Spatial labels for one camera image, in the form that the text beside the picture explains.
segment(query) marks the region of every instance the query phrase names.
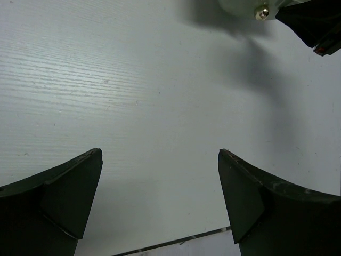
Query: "white plastic part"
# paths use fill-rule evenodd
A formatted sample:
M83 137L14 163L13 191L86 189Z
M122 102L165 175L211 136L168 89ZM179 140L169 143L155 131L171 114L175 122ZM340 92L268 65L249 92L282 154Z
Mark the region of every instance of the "white plastic part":
M267 6L270 14L267 20L275 19L278 9L281 7L308 2L309 0L218 0L220 6L228 13L248 18L255 19L255 10L260 6Z

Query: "screw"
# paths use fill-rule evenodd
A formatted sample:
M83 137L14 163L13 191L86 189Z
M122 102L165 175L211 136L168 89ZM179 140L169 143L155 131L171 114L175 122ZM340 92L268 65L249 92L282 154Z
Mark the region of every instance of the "screw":
M266 20L269 14L270 14L270 10L267 5L263 5L255 9L256 20Z

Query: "white table surface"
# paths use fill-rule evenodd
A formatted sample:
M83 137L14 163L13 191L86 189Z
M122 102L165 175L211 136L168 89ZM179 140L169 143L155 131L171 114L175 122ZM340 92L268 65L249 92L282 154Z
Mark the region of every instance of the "white table surface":
M104 152L76 255L228 226L220 148L340 194L341 54L190 3L0 1L0 185Z

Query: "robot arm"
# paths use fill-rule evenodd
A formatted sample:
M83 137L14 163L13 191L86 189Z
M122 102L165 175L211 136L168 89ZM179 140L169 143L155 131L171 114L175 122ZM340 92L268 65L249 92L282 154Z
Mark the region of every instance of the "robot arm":
M236 16L256 20L277 19L320 56L341 48L340 0L219 0Z

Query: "white tabletop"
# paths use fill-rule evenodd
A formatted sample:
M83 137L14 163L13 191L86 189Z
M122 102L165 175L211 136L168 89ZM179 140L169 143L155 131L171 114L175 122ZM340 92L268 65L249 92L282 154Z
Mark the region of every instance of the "white tabletop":
M0 185L103 150L77 255L228 226L220 148L340 194L340 53L315 55L278 21L191 8L0 1Z

